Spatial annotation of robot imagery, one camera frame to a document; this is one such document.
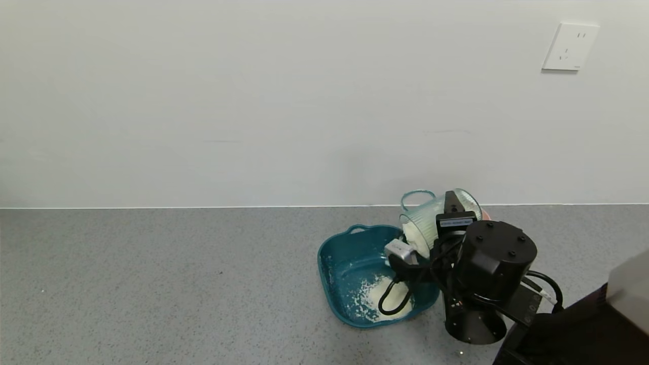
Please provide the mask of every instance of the spilled powder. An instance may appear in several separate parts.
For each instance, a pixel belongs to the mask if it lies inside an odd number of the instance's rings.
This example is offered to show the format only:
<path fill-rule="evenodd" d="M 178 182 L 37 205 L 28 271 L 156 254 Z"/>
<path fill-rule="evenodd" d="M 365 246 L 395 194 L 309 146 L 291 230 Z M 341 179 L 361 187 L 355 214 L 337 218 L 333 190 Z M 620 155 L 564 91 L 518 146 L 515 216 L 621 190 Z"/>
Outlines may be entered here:
<path fill-rule="evenodd" d="M 377 275 L 374 280 L 369 282 L 363 280 L 358 292 L 351 293 L 353 297 L 353 307 L 356 315 L 362 318 L 367 318 L 372 322 L 397 320 L 403 318 L 412 310 L 412 298 L 408 300 L 406 306 L 396 314 L 386 316 L 378 310 L 378 301 L 386 292 L 387 287 L 392 281 L 387 276 Z M 401 301 L 408 293 L 408 286 L 406 283 L 398 283 L 392 287 L 392 291 L 383 302 L 383 309 L 392 310 L 397 308 Z"/>

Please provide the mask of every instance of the white powder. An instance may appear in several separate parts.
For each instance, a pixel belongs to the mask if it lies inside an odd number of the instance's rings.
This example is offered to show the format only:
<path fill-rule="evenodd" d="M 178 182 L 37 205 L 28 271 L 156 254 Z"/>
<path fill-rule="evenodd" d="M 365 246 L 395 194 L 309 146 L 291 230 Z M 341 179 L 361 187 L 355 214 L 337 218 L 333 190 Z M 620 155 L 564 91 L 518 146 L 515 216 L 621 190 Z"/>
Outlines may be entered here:
<path fill-rule="evenodd" d="M 421 235 L 419 228 L 411 221 L 404 223 L 402 227 L 408 244 L 424 258 L 430 258 L 430 250 L 432 247 L 428 247 L 426 239 Z"/>
<path fill-rule="evenodd" d="M 368 281 L 363 281 L 361 283 L 360 291 L 353 293 L 354 295 L 354 308 L 356 309 L 356 314 L 360 317 L 367 318 L 372 322 L 380 321 L 389 321 L 397 320 L 403 318 L 405 315 L 410 313 L 412 310 L 412 297 L 406 303 L 406 306 L 400 310 L 398 313 L 391 316 L 386 316 L 378 310 L 378 301 L 381 299 L 383 294 L 386 292 L 387 287 L 390 285 L 390 279 L 387 276 L 374 277 L 374 281 L 369 283 Z M 401 304 L 401 301 L 404 299 L 408 293 L 408 286 L 406 283 L 398 283 L 392 286 L 392 291 L 386 297 L 386 300 L 383 301 L 383 309 L 393 310 Z"/>

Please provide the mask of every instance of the black cylindrical motor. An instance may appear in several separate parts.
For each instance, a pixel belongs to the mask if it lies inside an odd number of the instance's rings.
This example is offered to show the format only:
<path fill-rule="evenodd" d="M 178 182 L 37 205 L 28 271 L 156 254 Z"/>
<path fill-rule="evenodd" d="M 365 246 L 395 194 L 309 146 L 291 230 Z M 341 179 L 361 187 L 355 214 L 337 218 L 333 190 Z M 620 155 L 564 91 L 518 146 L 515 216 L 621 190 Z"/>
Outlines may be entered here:
<path fill-rule="evenodd" d="M 452 276 L 464 294 L 504 301 L 519 287 L 536 254 L 536 245 L 520 228 L 476 221 L 467 228 Z"/>

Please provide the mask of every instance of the cup handle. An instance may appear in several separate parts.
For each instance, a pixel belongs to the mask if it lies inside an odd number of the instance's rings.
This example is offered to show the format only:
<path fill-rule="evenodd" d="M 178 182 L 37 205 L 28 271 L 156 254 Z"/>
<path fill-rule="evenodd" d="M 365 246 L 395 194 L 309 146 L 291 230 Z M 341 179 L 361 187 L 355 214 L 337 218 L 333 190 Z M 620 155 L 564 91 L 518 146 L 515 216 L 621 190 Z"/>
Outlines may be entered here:
<path fill-rule="evenodd" d="M 409 196 L 411 196 L 411 195 L 413 195 L 413 194 L 416 194 L 416 193 L 426 193 L 426 194 L 430 195 L 430 196 L 432 197 L 432 199 L 435 199 L 435 193 L 431 192 L 430 190 L 419 189 L 419 190 L 413 190 L 413 191 L 411 191 L 411 192 L 407 192 L 407 193 L 404 194 L 404 196 L 401 197 L 401 209 L 402 209 L 404 212 L 407 212 L 407 211 L 408 211 L 408 208 L 406 208 L 406 206 L 405 206 L 405 204 L 404 204 L 404 200 L 405 200 L 407 197 L 409 197 Z"/>

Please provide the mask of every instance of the black cable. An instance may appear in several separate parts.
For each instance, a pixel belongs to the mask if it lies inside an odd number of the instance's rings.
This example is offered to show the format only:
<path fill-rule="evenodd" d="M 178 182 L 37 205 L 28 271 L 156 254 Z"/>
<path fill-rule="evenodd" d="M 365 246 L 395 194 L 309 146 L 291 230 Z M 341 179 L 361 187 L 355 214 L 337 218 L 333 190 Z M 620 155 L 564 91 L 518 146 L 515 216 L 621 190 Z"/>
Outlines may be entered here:
<path fill-rule="evenodd" d="M 554 290 L 554 295 L 556 296 L 557 299 L 557 304 L 554 305 L 554 308 L 552 309 L 552 313 L 558 313 L 563 310 L 563 293 L 561 292 L 561 288 L 557 284 L 556 281 L 554 281 L 551 277 L 545 275 L 544 273 L 539 273 L 538 271 L 533 271 L 530 270 L 525 274 L 527 276 L 531 277 L 537 277 L 544 282 L 548 283 L 552 289 Z"/>
<path fill-rule="evenodd" d="M 390 291 L 392 290 L 392 286 L 394 286 L 394 284 L 397 284 L 399 282 L 400 282 L 400 280 L 397 277 L 392 279 L 392 283 L 390 283 L 390 285 L 387 286 L 386 292 L 383 293 L 383 295 L 381 296 L 381 299 L 378 300 L 378 310 L 379 310 L 379 312 L 385 314 L 386 316 L 391 316 L 393 314 L 397 314 L 397 313 L 401 312 L 401 310 L 406 306 L 406 304 L 408 304 L 408 300 L 410 300 L 410 296 L 412 296 L 412 291 L 410 289 L 408 289 L 408 293 L 406 293 L 406 296 L 401 301 L 401 304 L 399 304 L 393 310 L 385 310 L 385 309 L 383 309 L 383 302 L 386 300 L 387 296 L 390 294 Z"/>
<path fill-rule="evenodd" d="M 457 245 L 459 245 L 460 243 L 462 243 L 462 239 L 463 239 L 463 236 L 460 237 L 456 242 L 454 242 L 454 243 L 453 243 L 449 248 L 447 248 L 446 250 L 444 250 L 444 252 L 442 252 L 442 253 L 439 254 L 437 257 L 435 257 L 435 258 L 430 262 L 431 267 L 432 267 L 433 262 L 435 262 L 435 261 L 439 260 L 440 258 L 446 256 L 446 255 L 447 255 L 449 252 L 451 252 L 451 250 L 453 250 Z M 415 282 L 414 282 L 414 285 L 419 284 L 419 282 L 421 282 L 421 279 L 424 277 L 424 274 L 425 274 L 425 273 L 426 273 L 426 270 L 421 270 L 421 272 L 419 273 L 419 276 L 417 276 L 417 280 L 415 280 Z M 396 308 L 394 308 L 393 310 L 385 310 L 385 309 L 383 309 L 383 302 L 386 300 L 387 296 L 390 294 L 390 291 L 392 291 L 392 287 L 393 287 L 395 284 L 399 283 L 399 282 L 401 282 L 401 280 L 399 279 L 399 277 L 395 276 L 395 278 L 392 279 L 392 282 L 390 283 L 390 285 L 387 286 L 386 292 L 383 293 L 383 295 L 381 296 L 381 299 L 378 300 L 378 310 L 379 310 L 379 312 L 385 314 L 386 316 L 392 316 L 393 314 L 397 314 L 397 313 L 399 313 L 399 312 L 400 312 L 400 311 L 401 311 L 401 310 L 406 306 L 406 304 L 408 304 L 408 300 L 410 300 L 410 297 L 412 296 L 412 290 L 410 290 L 410 288 L 408 288 L 408 293 L 406 293 L 406 296 L 405 296 L 404 299 L 401 301 L 401 304 L 399 304 L 399 305 L 398 305 Z"/>
<path fill-rule="evenodd" d="M 541 290 L 543 290 L 543 288 L 541 288 L 541 285 L 538 285 L 538 284 L 535 283 L 533 280 L 528 279 L 528 278 L 526 278 L 525 276 L 524 276 L 520 281 L 524 282 L 524 283 L 527 284 L 530 288 L 536 290 L 537 292 L 541 292 Z"/>

